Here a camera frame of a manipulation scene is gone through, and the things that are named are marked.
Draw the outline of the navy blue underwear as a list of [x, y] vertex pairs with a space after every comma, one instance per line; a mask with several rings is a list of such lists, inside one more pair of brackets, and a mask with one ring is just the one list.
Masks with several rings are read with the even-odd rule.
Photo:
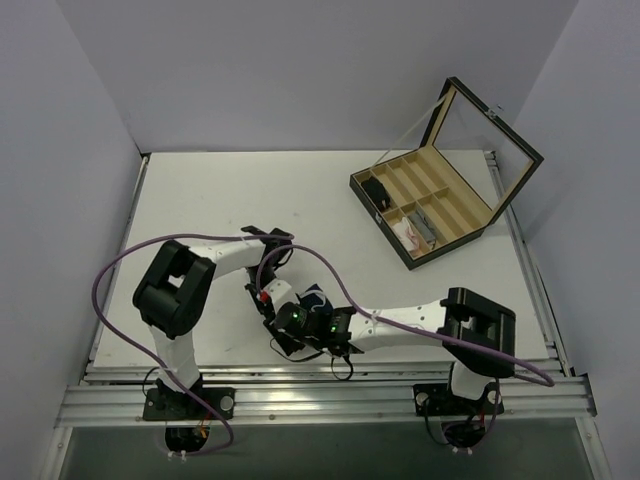
[[312, 284], [297, 295], [300, 305], [310, 312], [331, 314], [333, 306], [324, 290], [318, 284]]

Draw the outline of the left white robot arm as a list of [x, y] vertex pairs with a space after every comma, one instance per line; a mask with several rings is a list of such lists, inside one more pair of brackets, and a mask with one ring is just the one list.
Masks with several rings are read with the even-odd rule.
[[266, 233], [254, 226], [241, 229], [241, 239], [208, 248], [198, 254], [176, 240], [165, 242], [154, 257], [133, 295], [133, 305], [152, 333], [156, 354], [177, 377], [161, 373], [155, 387], [145, 394], [146, 421], [207, 420], [213, 408], [222, 418], [233, 415], [235, 391], [207, 388], [195, 361], [192, 330], [205, 308], [212, 282], [228, 273], [245, 269], [245, 289], [264, 317], [270, 333], [278, 333], [271, 322], [287, 302], [296, 302], [292, 287], [279, 280], [275, 271], [283, 264], [283, 251], [260, 262], [274, 249], [292, 243], [280, 229]]

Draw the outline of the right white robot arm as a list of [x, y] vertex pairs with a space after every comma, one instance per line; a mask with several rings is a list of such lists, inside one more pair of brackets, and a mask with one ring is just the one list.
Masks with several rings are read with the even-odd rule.
[[310, 296], [278, 280], [256, 294], [265, 326], [287, 355], [308, 347], [349, 362], [383, 348], [442, 347], [454, 357], [444, 400], [459, 413], [475, 406], [490, 382], [514, 376], [515, 313], [466, 288], [451, 288], [440, 301], [382, 310], [311, 306]]

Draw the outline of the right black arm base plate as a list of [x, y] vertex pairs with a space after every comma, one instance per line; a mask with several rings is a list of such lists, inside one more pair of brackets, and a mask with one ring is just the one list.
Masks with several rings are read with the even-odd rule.
[[422, 417], [491, 415], [495, 411], [496, 400], [499, 401], [497, 414], [504, 413], [495, 382], [489, 383], [477, 400], [455, 396], [446, 383], [414, 384], [412, 391], [416, 414]]

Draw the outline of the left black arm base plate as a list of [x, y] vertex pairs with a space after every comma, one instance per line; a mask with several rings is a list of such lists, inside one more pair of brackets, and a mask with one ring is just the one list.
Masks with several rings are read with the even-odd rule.
[[[204, 387], [195, 392], [225, 420], [234, 415], [236, 390], [228, 387]], [[144, 421], [188, 421], [211, 419], [213, 415], [201, 403], [184, 392], [164, 387], [146, 393], [142, 413]]]

